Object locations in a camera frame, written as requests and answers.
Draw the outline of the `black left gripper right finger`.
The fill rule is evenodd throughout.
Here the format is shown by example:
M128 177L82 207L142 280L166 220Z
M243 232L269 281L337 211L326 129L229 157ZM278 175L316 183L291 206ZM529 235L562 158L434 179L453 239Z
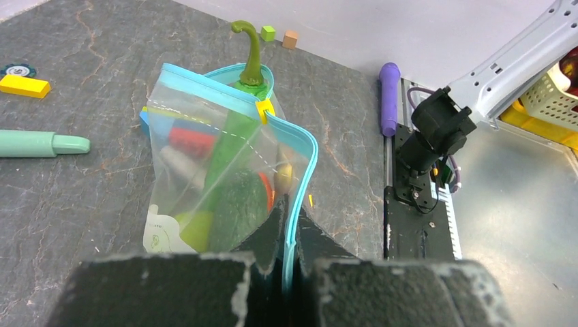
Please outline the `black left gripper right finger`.
M304 209L295 226L293 326L514 326L498 282L471 260L362 260Z

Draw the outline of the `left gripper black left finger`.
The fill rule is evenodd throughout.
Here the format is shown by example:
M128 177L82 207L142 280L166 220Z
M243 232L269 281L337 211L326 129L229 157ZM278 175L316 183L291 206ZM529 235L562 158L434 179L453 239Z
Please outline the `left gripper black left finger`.
M83 262L49 326L284 326L286 201L231 252L119 254Z

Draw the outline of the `green toy pear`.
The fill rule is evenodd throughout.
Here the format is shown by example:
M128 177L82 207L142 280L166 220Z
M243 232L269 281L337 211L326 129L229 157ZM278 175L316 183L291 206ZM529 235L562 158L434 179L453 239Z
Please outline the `green toy pear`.
M205 252L209 244L213 213L210 211L185 212L177 214L174 218L179 223L181 240L195 251Z

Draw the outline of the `light green toy bean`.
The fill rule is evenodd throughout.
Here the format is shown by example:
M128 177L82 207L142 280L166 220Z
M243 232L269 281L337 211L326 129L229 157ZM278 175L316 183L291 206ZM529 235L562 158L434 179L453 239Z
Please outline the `light green toy bean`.
M234 88L257 97L266 99L269 87L264 81L260 62L260 45L258 34L250 22L236 20L231 23L231 30L235 33L245 32L249 36L249 56L244 70L235 82ZM218 181L224 170L238 155L239 161L246 161L247 151L243 149L246 142L252 137L259 122L245 114L229 111L213 148L210 165L205 178L205 186L210 187L203 209L214 212L222 192L222 184Z

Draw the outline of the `clear zip top bag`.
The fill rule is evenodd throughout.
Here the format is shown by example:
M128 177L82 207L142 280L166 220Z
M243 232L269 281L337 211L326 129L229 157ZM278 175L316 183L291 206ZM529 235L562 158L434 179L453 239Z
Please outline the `clear zip top bag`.
M283 202L282 287L289 290L318 143L286 120L274 86L263 64L206 74L162 65L145 109L155 173L145 251L231 251Z

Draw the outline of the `dark green toy cucumber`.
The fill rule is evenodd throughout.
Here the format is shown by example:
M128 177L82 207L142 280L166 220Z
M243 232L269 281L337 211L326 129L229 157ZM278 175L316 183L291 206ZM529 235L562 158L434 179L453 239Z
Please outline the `dark green toy cucumber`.
M234 249L268 217L267 195L258 173L239 170L225 180L213 216L208 251Z

